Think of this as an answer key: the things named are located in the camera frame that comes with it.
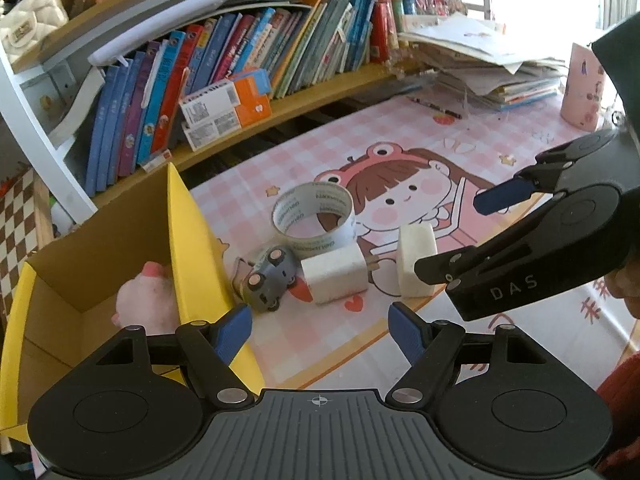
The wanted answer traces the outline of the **white charger plug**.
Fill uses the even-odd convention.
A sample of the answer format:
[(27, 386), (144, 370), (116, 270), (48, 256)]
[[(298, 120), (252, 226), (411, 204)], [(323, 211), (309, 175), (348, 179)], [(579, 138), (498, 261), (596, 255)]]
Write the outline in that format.
[(330, 250), (302, 261), (302, 272), (315, 304), (365, 292), (369, 271), (378, 264), (375, 256), (366, 256), (357, 243)]

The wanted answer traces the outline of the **white quilted handbag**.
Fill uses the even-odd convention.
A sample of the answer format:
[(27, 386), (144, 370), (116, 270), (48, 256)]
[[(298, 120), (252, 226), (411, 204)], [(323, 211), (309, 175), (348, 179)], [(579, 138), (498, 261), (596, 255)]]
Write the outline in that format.
[(1, 0), (1, 43), (10, 63), (70, 20), (62, 0), (21, 0), (9, 11), (7, 1)]

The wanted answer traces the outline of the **white eraser block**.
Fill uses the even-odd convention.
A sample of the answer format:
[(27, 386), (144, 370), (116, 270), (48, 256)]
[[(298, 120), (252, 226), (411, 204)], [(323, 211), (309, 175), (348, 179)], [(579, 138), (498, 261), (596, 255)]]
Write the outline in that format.
[(401, 226), (396, 252), (397, 279), (401, 298), (425, 298), (434, 296), (437, 285), (421, 281), (416, 275), (416, 262), (438, 254), (433, 228), (428, 223)]

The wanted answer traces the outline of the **pink plush toy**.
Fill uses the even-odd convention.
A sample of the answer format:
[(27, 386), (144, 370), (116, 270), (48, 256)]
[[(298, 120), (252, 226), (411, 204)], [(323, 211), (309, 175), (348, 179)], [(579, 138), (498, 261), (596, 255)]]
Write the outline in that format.
[(148, 261), (119, 289), (112, 323), (117, 328), (140, 325), (148, 336), (175, 333), (180, 326), (174, 282), (167, 268)]

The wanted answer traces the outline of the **pink cartoon desk mat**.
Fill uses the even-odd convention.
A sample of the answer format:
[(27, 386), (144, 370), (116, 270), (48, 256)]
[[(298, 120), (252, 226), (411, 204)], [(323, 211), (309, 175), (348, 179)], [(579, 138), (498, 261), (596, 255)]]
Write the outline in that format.
[(399, 292), (399, 229), (428, 224), (441, 252), (484, 242), (528, 206), (484, 217), (475, 194), (575, 136), (554, 99), (506, 113), (474, 108), (457, 120), (398, 96), (305, 133), (282, 126), (214, 157), (212, 176), (192, 194), (228, 269), (271, 242), (278, 198), (314, 180), (350, 189), (370, 263), (363, 294), (319, 306), (297, 283), (276, 312), (256, 316), (251, 343), (266, 384), (388, 390), (407, 368), (386, 328)]

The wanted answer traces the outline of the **black pen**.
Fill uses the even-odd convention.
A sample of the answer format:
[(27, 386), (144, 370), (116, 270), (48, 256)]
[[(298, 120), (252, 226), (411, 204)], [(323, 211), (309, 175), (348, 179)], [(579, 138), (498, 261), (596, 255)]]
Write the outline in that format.
[(427, 100), (418, 98), (417, 96), (408, 96), (409, 101), (416, 103), (416, 104), (420, 104), (424, 107), (429, 108), (430, 110), (434, 110), (435, 112), (439, 112), (440, 114), (444, 114), (447, 115), (449, 117), (453, 117), (456, 119), (462, 119), (463, 116), (457, 112), (455, 112), (454, 110), (448, 110), (448, 108), (442, 107), (440, 105), (437, 105), (435, 103), (431, 103), (428, 102)]

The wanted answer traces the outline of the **grey toy mouse car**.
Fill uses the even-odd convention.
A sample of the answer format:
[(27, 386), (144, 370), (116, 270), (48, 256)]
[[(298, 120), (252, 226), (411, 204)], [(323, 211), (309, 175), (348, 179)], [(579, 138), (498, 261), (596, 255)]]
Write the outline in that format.
[(258, 313), (277, 311), (295, 284), (298, 259), (291, 248), (272, 245), (254, 262), (237, 258), (231, 279), (234, 292)]

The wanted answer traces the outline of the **white tape roll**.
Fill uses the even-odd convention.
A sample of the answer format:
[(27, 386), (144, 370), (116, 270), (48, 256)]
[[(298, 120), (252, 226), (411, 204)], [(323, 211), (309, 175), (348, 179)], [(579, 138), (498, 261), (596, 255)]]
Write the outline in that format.
[(307, 182), (274, 203), (271, 224), (278, 241), (299, 260), (356, 242), (352, 196), (341, 185)]

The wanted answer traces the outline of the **white desk lamp bar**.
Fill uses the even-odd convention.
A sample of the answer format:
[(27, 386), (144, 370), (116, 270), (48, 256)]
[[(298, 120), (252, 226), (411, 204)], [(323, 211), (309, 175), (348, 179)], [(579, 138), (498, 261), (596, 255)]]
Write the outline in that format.
[(172, 30), (186, 24), (205, 18), (212, 14), (227, 0), (183, 0), (165, 10), (157, 12), (150, 18), (135, 24), (119, 36), (110, 40), (92, 55), (88, 62), (92, 66), (107, 66), (116, 61), (122, 61), (124, 55), (136, 50), (154, 38), (164, 36)]

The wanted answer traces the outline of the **checkered chess board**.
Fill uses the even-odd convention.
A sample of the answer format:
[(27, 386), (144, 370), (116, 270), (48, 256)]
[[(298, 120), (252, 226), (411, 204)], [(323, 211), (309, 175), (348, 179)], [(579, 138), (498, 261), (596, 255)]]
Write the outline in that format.
[(33, 169), (1, 197), (1, 312), (8, 316), (24, 262), (54, 239), (50, 194)]

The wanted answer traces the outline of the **wooden bookshelf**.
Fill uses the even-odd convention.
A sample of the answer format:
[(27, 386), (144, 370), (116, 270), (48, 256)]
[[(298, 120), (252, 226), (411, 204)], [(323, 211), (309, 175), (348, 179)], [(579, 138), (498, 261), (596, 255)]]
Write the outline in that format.
[(83, 222), (146, 177), (390, 79), (381, 0), (23, 0), (1, 20), (1, 115)]

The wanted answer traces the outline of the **yellow cardboard box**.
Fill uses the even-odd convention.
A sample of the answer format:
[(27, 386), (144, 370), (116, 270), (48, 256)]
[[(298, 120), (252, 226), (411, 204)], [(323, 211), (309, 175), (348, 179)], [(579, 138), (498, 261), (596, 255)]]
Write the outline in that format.
[(172, 165), (24, 263), (1, 355), (2, 434), (29, 440), (32, 406), (114, 335), (120, 286), (149, 261), (170, 267), (181, 322), (234, 307), (220, 241)]

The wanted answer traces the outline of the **pink cup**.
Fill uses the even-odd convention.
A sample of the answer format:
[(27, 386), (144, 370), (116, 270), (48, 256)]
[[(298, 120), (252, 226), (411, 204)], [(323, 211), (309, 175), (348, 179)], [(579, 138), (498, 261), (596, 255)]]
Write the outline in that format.
[(597, 129), (605, 71), (591, 49), (573, 44), (561, 106), (561, 117), (582, 131)]

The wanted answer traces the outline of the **lower orange white box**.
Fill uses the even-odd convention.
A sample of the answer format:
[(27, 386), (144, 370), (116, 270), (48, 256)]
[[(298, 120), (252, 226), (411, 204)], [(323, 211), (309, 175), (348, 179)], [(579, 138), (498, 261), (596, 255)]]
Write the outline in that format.
[(230, 136), (242, 128), (256, 124), (272, 114), (268, 96), (251, 98), (246, 103), (229, 108), (213, 119), (207, 119), (201, 125), (189, 127), (182, 123), (186, 142), (192, 151), (197, 151), (216, 140)]

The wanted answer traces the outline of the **stack of papers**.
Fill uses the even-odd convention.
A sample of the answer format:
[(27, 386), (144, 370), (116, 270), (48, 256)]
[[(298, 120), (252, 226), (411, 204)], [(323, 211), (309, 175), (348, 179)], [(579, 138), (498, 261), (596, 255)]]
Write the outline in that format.
[(547, 48), (461, 13), (407, 15), (399, 38), (441, 84), (497, 110), (552, 96), (568, 73)]

